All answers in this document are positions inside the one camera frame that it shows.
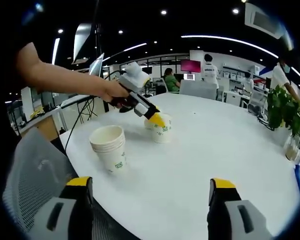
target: mask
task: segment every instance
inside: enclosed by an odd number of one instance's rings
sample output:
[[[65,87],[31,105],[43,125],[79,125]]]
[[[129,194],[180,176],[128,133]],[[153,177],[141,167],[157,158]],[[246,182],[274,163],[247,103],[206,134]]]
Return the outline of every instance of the mask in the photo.
[[[286,74],[290,73],[290,67],[287,64],[284,65],[283,70]]]

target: person in white shirt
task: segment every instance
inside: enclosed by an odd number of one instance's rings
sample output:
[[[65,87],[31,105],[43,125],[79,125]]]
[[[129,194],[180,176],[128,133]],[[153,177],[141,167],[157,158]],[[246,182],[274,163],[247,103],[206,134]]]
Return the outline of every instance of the person in white shirt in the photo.
[[[246,72],[244,76],[245,76],[245,81],[243,82],[244,90],[251,94],[252,91],[254,90],[254,81],[251,78],[251,73]]]
[[[218,99],[218,89],[219,89],[219,83],[217,80],[218,75],[218,69],[215,65],[213,65],[211,62],[213,60],[212,56],[209,54],[204,55],[205,65],[203,66],[203,81],[210,83],[210,84],[216,84],[216,98]]]
[[[272,79],[271,79],[271,89],[275,89],[278,85],[284,88],[291,96],[300,104],[300,98],[291,86],[286,74],[290,72],[290,67],[286,64],[283,57],[279,58],[279,62],[273,69]]]

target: curved light strip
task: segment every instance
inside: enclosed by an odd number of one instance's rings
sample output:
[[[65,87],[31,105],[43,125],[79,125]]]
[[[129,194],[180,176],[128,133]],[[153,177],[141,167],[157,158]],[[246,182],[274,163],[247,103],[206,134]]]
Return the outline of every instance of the curved light strip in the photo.
[[[229,38],[229,37],[223,37],[223,36],[210,36],[210,35],[185,35],[185,36],[181,36],[181,38],[206,38],[206,39],[222,39],[222,40],[228,40],[228,41],[232,41],[232,42],[236,42],[236,43],[240,43],[240,44],[245,44],[248,45],[250,47],[259,49],[267,54],[270,54],[271,56],[275,57],[276,59],[278,59],[279,57],[277,55],[275,55],[273,52],[270,52],[262,47],[259,47],[257,45],[251,44],[249,42],[246,41],[241,41],[241,40],[237,40],[234,38]],[[294,67],[291,67],[291,69],[300,77],[300,72],[298,72]]]
[[[253,48],[256,48],[256,49],[259,49],[261,51],[264,51],[265,53],[267,54],[270,54],[271,56],[275,57],[275,58],[279,58],[277,55],[275,55],[274,53],[262,48],[262,47],[259,47],[257,45],[254,45],[254,44],[251,44],[249,42],[246,42],[246,41],[241,41],[241,40],[237,40],[237,39],[234,39],[234,38],[229,38],[229,37],[223,37],[223,36],[209,36],[209,35],[186,35],[186,36],[181,36],[181,38],[206,38],[206,39],[222,39],[222,40],[228,40],[228,41],[232,41],[232,42],[237,42],[237,43],[240,43],[240,44],[245,44],[245,45],[248,45],[248,46],[251,46]]]
[[[104,61],[106,61],[106,60],[108,60],[108,59],[110,59],[110,58],[112,58],[112,57],[114,57],[114,56],[116,56],[116,55],[118,55],[118,54],[122,54],[123,52],[127,52],[127,51],[129,51],[129,50],[131,50],[131,49],[136,49],[136,48],[142,47],[142,46],[144,46],[144,45],[147,45],[147,43],[142,43],[142,44],[139,44],[139,45],[136,45],[136,46],[133,46],[133,47],[129,47],[129,48],[127,48],[127,49],[125,49],[125,50],[123,50],[123,51],[121,51],[121,52],[118,52],[118,53],[116,53],[116,54],[114,54],[114,55],[112,55],[112,56],[108,56],[106,59],[103,59],[102,62],[104,62]]]
[[[142,43],[142,44],[139,44],[139,45],[137,45],[137,46],[133,46],[133,47],[127,48],[127,49],[125,49],[125,50],[123,50],[123,51],[126,52],[126,51],[129,51],[129,50],[131,50],[131,49],[136,49],[136,48],[141,47],[141,46],[144,46],[144,45],[147,45],[147,44],[146,44],[146,43]]]
[[[54,47],[53,47],[53,53],[52,53],[52,61],[51,61],[52,65],[55,65],[59,42],[60,42],[60,38],[57,38],[54,41]]]

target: person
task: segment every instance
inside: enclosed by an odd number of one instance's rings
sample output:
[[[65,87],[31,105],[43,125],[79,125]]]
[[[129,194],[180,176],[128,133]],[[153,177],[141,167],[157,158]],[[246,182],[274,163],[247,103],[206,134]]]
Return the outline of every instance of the person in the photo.
[[[218,69],[212,64],[213,57],[210,54],[204,55],[205,65],[203,66],[203,80],[210,84],[216,84],[216,89],[219,89],[217,80]]]
[[[163,79],[169,92],[179,92],[180,82],[175,78],[172,68],[167,68],[164,71]]]
[[[251,73],[249,73],[249,72],[246,72],[245,74],[244,74],[244,76],[245,76],[245,81],[244,81],[244,83],[243,83],[243,85],[244,85],[244,90],[246,91],[246,92],[248,92],[248,93],[252,93],[252,91],[253,91],[253,89],[254,89],[254,81],[252,80],[252,78],[251,78]]]
[[[24,2],[3,1],[0,13],[0,231],[1,239],[22,239],[23,235],[8,217],[2,201],[12,156],[20,137],[10,126],[4,96],[9,95],[11,86],[31,86],[41,91],[78,93],[101,97],[110,102],[113,97],[128,96],[128,92],[116,81],[106,81],[98,76],[71,71],[43,62],[38,57],[29,31],[22,26],[22,17],[28,10]]]
[[[286,63],[286,57],[279,57],[279,61],[273,69],[270,88],[275,89],[277,86],[284,88],[300,104],[300,98],[286,74],[290,72],[290,66]]]

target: person in green shirt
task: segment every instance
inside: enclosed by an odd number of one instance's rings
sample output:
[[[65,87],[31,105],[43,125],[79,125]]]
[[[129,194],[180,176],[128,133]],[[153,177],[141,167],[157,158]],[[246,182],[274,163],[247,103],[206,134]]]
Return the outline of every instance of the person in green shirt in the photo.
[[[164,71],[163,79],[169,92],[179,92],[180,82],[178,82],[178,80],[175,78],[174,72],[171,68],[168,67]]]

